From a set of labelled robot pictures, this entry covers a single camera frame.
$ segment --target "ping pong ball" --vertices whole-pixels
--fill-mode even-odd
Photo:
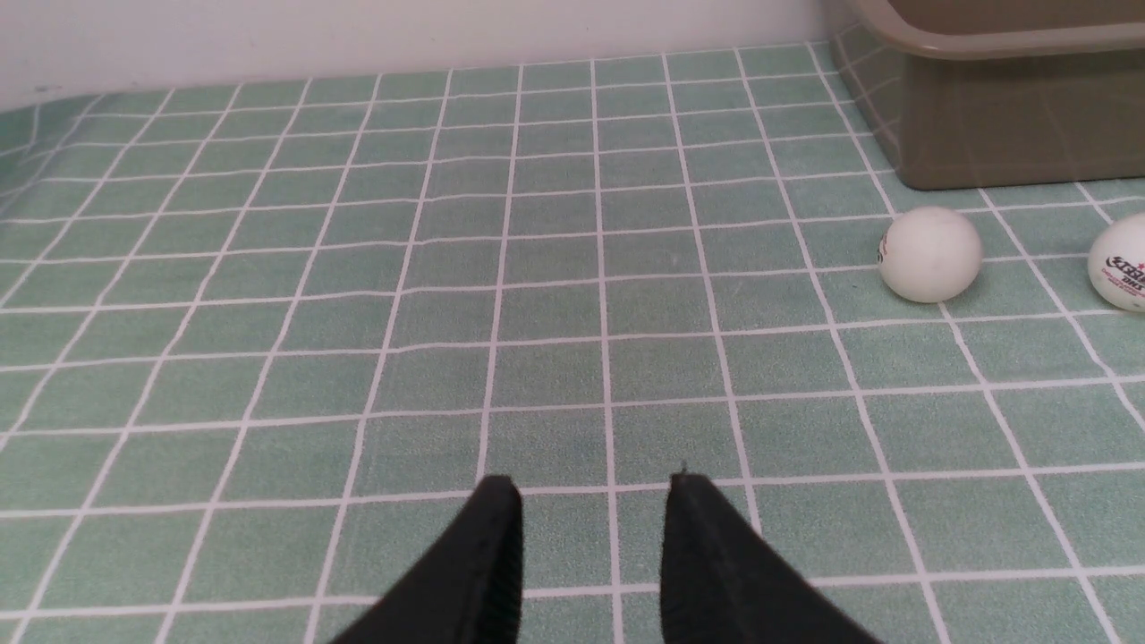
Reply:
[[[1113,306],[1145,313],[1145,212],[1098,235],[1089,251],[1089,281]]]
[[[917,207],[894,220],[878,243],[878,273],[892,291],[910,301],[948,300],[978,277],[982,241],[962,213]]]

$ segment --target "white grout line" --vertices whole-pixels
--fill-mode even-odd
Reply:
[[[608,578],[611,595],[613,644],[624,644],[624,597],[621,595],[621,520],[616,485],[616,431],[613,402],[611,348],[608,331],[608,281],[605,261],[605,210],[600,180],[600,119],[598,113],[597,61],[589,63],[592,96],[592,186],[597,220],[597,292],[600,300],[600,380],[601,410],[605,416],[605,482],[608,503]]]
[[[743,63],[742,60],[740,58],[740,53],[736,52],[735,56],[736,56],[736,63],[740,65],[741,74],[747,76],[747,72],[743,70],[742,66]],[[672,76],[671,76],[671,70],[669,70],[666,55],[661,56],[661,64],[664,68],[664,78],[669,80],[669,85],[671,86]],[[750,88],[747,85],[744,85],[744,89],[750,92]],[[748,461],[748,449],[743,442],[743,427],[740,424],[740,407],[735,401],[735,392],[732,384],[732,371],[731,368],[728,367],[728,361],[727,361],[727,347],[725,346],[724,335],[721,332],[721,328],[719,324],[719,313],[717,311],[717,305],[716,305],[716,291],[712,288],[712,274],[709,272],[708,268],[708,254],[706,252],[704,252],[704,239],[703,235],[701,234],[700,215],[696,214],[696,201],[695,201],[695,195],[693,194],[692,190],[692,173],[688,170],[688,159],[684,148],[684,135],[680,132],[680,119],[678,118],[676,112],[676,96],[674,96],[674,91],[672,89],[669,89],[668,93],[668,105],[669,105],[669,113],[672,115],[672,128],[676,134],[676,143],[679,154],[680,171],[682,172],[684,175],[684,191],[688,202],[688,215],[692,218],[692,234],[696,244],[696,254],[700,261],[700,274],[704,283],[704,296],[708,303],[708,320],[709,324],[711,324],[712,335],[716,339],[714,341],[716,355],[719,359],[720,377],[722,378],[722,385],[724,385],[724,395],[727,396],[727,411],[732,427],[732,440],[735,443],[735,453],[740,462],[740,474],[743,477],[744,480],[751,480],[751,464]],[[763,527],[760,525],[760,519],[759,519],[759,504],[756,501],[756,489],[751,485],[744,485],[743,492],[747,495],[747,501],[748,501],[749,523],[751,524],[751,527],[752,529],[756,531],[756,533],[761,533]]]
[[[497,346],[500,331],[502,303],[505,292],[505,256],[508,252],[510,217],[513,206],[513,187],[516,179],[516,147],[521,123],[521,87],[524,85],[524,65],[516,68],[516,104],[513,108],[513,139],[510,143],[508,183],[505,188],[505,211],[502,219],[500,251],[497,257],[497,283],[493,286],[493,319],[489,331],[489,360],[485,364],[485,393],[481,413],[481,430],[477,434],[477,463],[474,478],[477,484],[485,476],[489,458],[489,415],[493,405],[493,377],[497,371]]]
[[[820,72],[821,83],[826,87],[828,94],[834,97],[835,91],[830,87],[830,85],[827,81],[827,77],[822,72],[822,66],[819,63],[819,58],[815,54],[814,48],[808,45],[807,52],[810,53],[812,61],[815,64],[815,69]],[[847,131],[851,132],[851,125],[846,120],[846,115],[843,113],[843,109],[839,108],[838,105],[836,105],[836,109],[839,112],[839,117],[843,118],[844,124],[847,127]],[[759,127],[760,131],[763,131],[764,128],[763,120],[759,121]],[[866,166],[864,174],[871,173],[870,163],[868,162],[866,154],[863,152],[862,149],[859,150],[859,154],[862,155],[863,165]],[[788,207],[790,209],[790,202],[788,201],[787,190],[783,188],[782,181],[780,182],[780,190],[783,194],[784,202],[788,203]],[[886,199],[886,207],[890,212],[893,212],[893,206],[891,205],[890,199]],[[791,220],[792,225],[796,228],[796,234],[799,237],[799,244],[803,246],[804,258],[807,262],[807,266],[810,267],[812,265],[811,253],[807,251],[806,242],[803,238],[803,234],[799,231],[799,225],[796,221],[793,211],[791,211]],[[823,314],[827,316],[827,322],[828,324],[835,327],[836,325],[835,313],[831,311],[831,305],[827,300],[827,296],[819,283],[819,278],[814,274],[812,274],[811,278],[815,286],[815,291],[819,294],[819,301],[823,307]],[[882,441],[879,440],[878,434],[875,432],[875,426],[871,423],[870,414],[867,409],[867,401],[861,393],[859,380],[855,377],[854,367],[851,364],[851,356],[847,354],[846,346],[843,344],[843,338],[839,333],[838,328],[836,327],[835,329],[831,329],[830,333],[831,333],[831,340],[835,344],[835,350],[839,355],[839,360],[843,362],[844,370],[846,371],[847,382],[851,384],[851,390],[854,392],[855,405],[859,408],[859,417],[862,422],[863,430],[866,430],[867,439],[870,441],[871,450],[875,453],[875,458],[878,461],[878,469],[884,476],[884,485],[886,487],[886,494],[891,502],[891,508],[894,510],[894,516],[898,519],[899,528],[902,531],[902,536],[906,541],[907,549],[910,551],[910,559],[914,563],[915,572],[919,575],[926,575],[927,574],[926,564],[923,560],[922,551],[918,548],[918,540],[915,536],[914,531],[910,528],[910,520],[907,518],[906,510],[902,508],[902,500],[899,497],[899,492],[894,485],[894,479],[892,479],[890,476],[891,466],[886,461],[886,454],[883,451]],[[941,644],[950,644],[950,635],[947,631],[946,622],[942,619],[942,611],[938,605],[938,598],[934,595],[934,589],[926,581],[923,581],[922,586],[923,586],[923,597],[926,599],[926,607],[930,612],[931,620],[934,622],[934,629],[938,635],[939,642]]]
[[[453,78],[452,72],[449,72],[445,76],[445,89],[444,89],[445,94],[449,94],[449,87],[452,81],[452,78]],[[322,573],[318,575],[318,584],[316,592],[316,598],[318,600],[316,600],[314,605],[310,607],[310,615],[307,620],[306,636],[303,638],[303,642],[306,644],[314,644],[315,637],[317,637],[318,618],[322,610],[321,598],[325,596],[326,590],[330,587],[330,578],[333,572],[334,559],[338,553],[338,543],[341,537],[342,526],[346,523],[347,506],[349,504],[349,498],[354,494],[354,485],[357,480],[357,470],[362,462],[362,451],[364,450],[365,446],[365,430],[366,430],[366,423],[369,421],[368,415],[370,414],[371,409],[373,409],[374,400],[377,400],[378,390],[380,388],[381,378],[386,368],[386,356],[389,351],[389,346],[393,343],[394,328],[397,321],[398,308],[401,307],[402,289],[405,286],[405,280],[409,277],[410,274],[410,261],[413,256],[413,249],[414,249],[413,241],[417,239],[418,237],[418,225],[421,222],[421,212],[425,209],[426,204],[425,199],[426,195],[429,191],[429,182],[433,176],[433,164],[434,164],[433,159],[437,151],[437,140],[441,134],[441,125],[445,119],[445,104],[447,102],[442,101],[441,108],[437,112],[439,127],[434,129],[433,138],[429,141],[429,162],[426,164],[425,175],[421,178],[421,189],[418,194],[419,195],[418,205],[417,210],[414,210],[413,212],[413,221],[410,225],[410,234],[408,239],[409,244],[406,244],[405,246],[405,254],[402,258],[402,269],[397,276],[397,286],[396,286],[397,294],[394,296],[394,301],[389,307],[389,317],[386,321],[386,332],[381,341],[381,352],[378,358],[378,363],[373,370],[373,377],[370,379],[370,390],[369,393],[366,394],[365,405],[362,409],[362,417],[358,419],[357,427],[355,429],[354,454],[350,457],[349,471],[346,474],[346,484],[342,488],[342,498],[338,505],[338,512],[334,516],[334,523],[331,528],[330,542],[326,545],[326,555],[322,564]],[[366,117],[365,120],[363,120],[363,127],[365,127],[364,124],[368,120],[369,116]]]

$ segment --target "green tile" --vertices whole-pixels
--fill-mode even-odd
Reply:
[[[510,235],[589,233],[597,229],[595,197],[591,194],[513,197]]]
[[[441,536],[461,503],[460,498],[443,498],[350,505],[326,592],[381,595]],[[311,587],[303,592],[313,591]]]
[[[290,126],[291,134],[357,132],[365,120],[365,105],[302,108]]]
[[[116,438],[11,438],[0,451],[0,508],[79,508]]]
[[[290,642],[306,634],[309,608],[259,608],[224,613],[180,613],[167,634],[171,644]]]
[[[340,203],[377,199],[416,199],[421,194],[426,166],[420,164],[356,167],[346,174]]]
[[[111,172],[111,176],[120,179],[151,174],[182,174],[190,165],[198,148],[198,143],[132,146],[124,151],[116,168]],[[206,155],[206,149],[199,155],[199,159],[204,155]],[[197,172],[207,172],[200,170],[199,165],[199,163],[195,165]]]
[[[740,402],[743,445],[757,477],[877,472],[852,398]]]
[[[863,388],[977,382],[946,324],[905,324],[839,332]]]
[[[353,134],[332,136],[295,136],[285,139],[275,155],[274,168],[319,167],[344,165],[354,147]]]
[[[867,409],[892,471],[1018,465],[979,393],[881,395],[868,399]]]
[[[681,462],[712,478],[741,476],[725,403],[625,407],[613,423],[622,485],[663,482]]]
[[[429,291],[406,294],[402,298],[394,321],[390,346],[397,348],[433,343],[487,341],[493,327],[493,299],[492,291]],[[384,325],[377,321],[385,319],[374,314],[366,320],[384,330]]]
[[[759,126],[749,111],[681,115],[680,141],[685,146],[756,141]]]
[[[734,52],[669,54],[668,72],[672,80],[740,78],[740,63]]]
[[[179,212],[244,207],[251,199],[251,190],[258,180],[258,173],[253,172],[222,176],[189,176],[175,190],[166,210]],[[260,194],[266,187],[267,183],[263,182]]]
[[[516,77],[515,66],[455,70],[449,80],[449,93],[456,96],[516,92]]]
[[[1145,508],[1142,471],[1039,477],[1083,566],[1138,566]]]
[[[381,348],[390,298],[354,296],[299,303],[284,351]]]
[[[341,181],[340,170],[307,172],[268,172],[254,195],[254,206],[291,206],[329,204],[334,201]]]
[[[1145,434],[1108,386],[994,394],[1030,465],[1145,460]]]
[[[215,512],[187,600],[281,599],[314,592],[335,511],[267,508]]]
[[[228,250],[298,249],[318,242],[326,209],[284,209],[247,212]]]
[[[461,96],[445,103],[442,125],[498,125],[512,124],[516,116],[515,96]]]
[[[53,156],[44,174],[53,179],[102,179],[117,156],[116,148],[76,146]]]
[[[235,431],[134,434],[95,497],[95,505],[175,505],[211,500]]]
[[[289,306],[287,303],[199,306],[171,353],[270,351]]]
[[[763,78],[748,81],[751,96],[760,108],[798,103],[830,102],[823,81],[818,77]]]
[[[366,121],[368,129],[434,127],[441,115],[441,100],[404,103],[374,103]]]
[[[306,89],[307,103],[360,103],[373,99],[376,76],[316,78]]]
[[[712,292],[724,331],[827,323],[807,275],[717,276]]]
[[[254,408],[258,418],[360,414],[365,407],[378,358],[294,355],[270,364]]]
[[[618,340],[609,358],[616,401],[724,395],[711,338]]]
[[[306,251],[224,256],[203,297],[212,300],[293,296],[308,257]]]
[[[881,482],[764,486],[756,501],[764,539],[805,576],[914,572]]]
[[[964,323],[962,335],[990,382],[1100,377],[1077,335],[1065,320]],[[1028,351],[1029,338],[1053,351]]]
[[[441,136],[437,140],[437,156],[441,157]],[[368,132],[358,142],[354,163],[420,162],[429,158],[433,133],[421,132]]]
[[[602,401],[600,345],[503,346],[497,351],[496,407]]]
[[[247,430],[222,497],[334,498],[341,496],[354,453],[356,422]]]
[[[787,76],[816,71],[811,52],[802,45],[741,49],[740,60],[743,61],[743,71],[748,76]]]
[[[1098,356],[1115,374],[1145,375],[1145,358],[1136,351],[1124,351],[1145,329],[1140,316],[1101,315],[1082,317],[1080,322]]]
[[[729,143],[684,151],[693,182],[729,181],[772,176],[772,162],[764,143]]]
[[[935,586],[934,594],[955,644],[1106,641],[1072,579],[945,582]]]
[[[0,364],[52,364],[84,321],[82,314],[0,315]]]
[[[666,86],[605,87],[597,91],[597,117],[666,115],[671,112]]]
[[[511,239],[505,250],[505,283],[591,280],[599,274],[592,237]]]
[[[615,190],[601,195],[605,230],[637,230],[692,226],[684,188]]]
[[[480,415],[374,418],[366,425],[354,494],[467,489],[476,477],[480,434]]]
[[[848,388],[831,337],[826,331],[731,336],[732,384],[740,395],[822,392]],[[767,369],[760,369],[767,364]]]
[[[158,356],[175,337],[185,313],[183,308],[101,311],[68,352],[66,359]]]
[[[69,524],[71,519],[66,517],[0,520],[0,541],[5,544],[0,550],[0,574],[5,579],[0,610],[19,611],[31,603],[35,586]]]
[[[460,159],[434,165],[426,196],[504,195],[507,186],[507,159]]]
[[[119,261],[41,264],[27,274],[24,283],[8,298],[6,306],[89,306],[118,269]],[[127,277],[126,273],[119,278],[119,284],[124,282],[124,277]],[[112,293],[104,298],[106,304],[114,304]]]
[[[1032,256],[1089,253],[1108,225],[1090,206],[1012,210],[1002,218]]]
[[[230,112],[223,117],[222,125],[215,131],[215,138],[277,136],[286,131],[286,125],[293,115],[293,110],[285,109]]]
[[[526,588],[608,583],[608,502],[603,494],[527,496]]]
[[[599,409],[505,411],[489,419],[485,470],[524,487],[605,485],[605,417]]]
[[[603,151],[677,146],[676,126],[666,116],[602,120],[597,124],[597,132]]]
[[[410,238],[416,211],[417,205],[410,203],[338,206],[322,243],[404,242]]]
[[[405,288],[490,286],[497,282],[499,259],[499,242],[433,242],[417,245],[410,257]]]
[[[692,198],[701,226],[788,218],[783,195],[772,180],[693,186]]]
[[[615,275],[671,275],[700,273],[693,233],[643,233],[605,237],[605,273]]]
[[[611,637],[610,597],[546,597],[526,599],[521,606],[521,644],[578,644]]]
[[[153,642],[161,615],[45,618],[29,622],[25,644],[87,642],[89,644],[147,644]]]
[[[150,214],[159,210],[174,187],[174,179],[109,181],[100,186],[82,214]],[[174,205],[172,199],[168,207],[174,210]]]
[[[521,156],[591,151],[591,123],[551,123],[518,127],[516,154]]]
[[[48,252],[47,259],[126,257],[147,225],[142,218],[76,221]]]
[[[237,421],[262,369],[261,358],[179,360],[159,369],[142,425]]]
[[[702,233],[708,270],[741,273],[752,270],[803,269],[803,251],[790,223],[748,228],[709,228]]]
[[[740,80],[716,83],[686,83],[672,85],[672,99],[679,113],[702,110],[742,110],[751,107],[751,100]]]
[[[426,132],[414,132],[426,140],[426,155],[419,159],[428,157],[429,135]],[[508,126],[495,127],[456,127],[442,129],[437,133],[437,147],[434,157],[439,159],[456,159],[460,157],[507,157],[513,151],[513,128]]]
[[[206,139],[216,123],[219,115],[160,116],[147,126],[139,140],[143,143],[155,143]]]
[[[708,291],[698,277],[613,282],[607,292],[613,336],[711,331]]]
[[[480,409],[485,396],[485,348],[424,348],[392,354],[373,408]]]
[[[922,586],[828,587],[827,599],[883,642],[937,644]]]
[[[930,571],[1068,565],[1020,477],[902,481],[899,496]]]
[[[460,197],[428,202],[418,220],[418,239],[500,237],[505,197]]]
[[[521,79],[521,89],[564,89],[568,87],[587,87],[590,63],[555,63],[526,65]]]
[[[800,219],[889,214],[869,176],[795,179],[785,181],[784,187],[791,211]]]
[[[586,156],[521,159],[516,162],[513,175],[514,193],[591,190],[594,186],[595,168],[593,159]],[[493,186],[489,184],[483,190],[473,191],[497,191],[492,188]]]
[[[150,372],[149,363],[61,369],[48,379],[23,426],[31,430],[123,426]]]
[[[389,245],[318,251],[303,294],[393,291],[404,257],[405,249]]]
[[[600,333],[595,284],[511,289],[502,294],[502,340],[577,338]]]
[[[41,606],[169,602],[202,512],[87,517],[64,551]]]

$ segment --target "printed logo on ball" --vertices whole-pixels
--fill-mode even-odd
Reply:
[[[1110,282],[1121,290],[1137,297],[1145,297],[1145,262],[1132,262],[1123,257],[1111,257],[1105,260],[1101,270]]]

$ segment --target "wall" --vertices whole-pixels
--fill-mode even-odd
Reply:
[[[63,96],[818,38],[814,0],[13,0],[0,110]]]

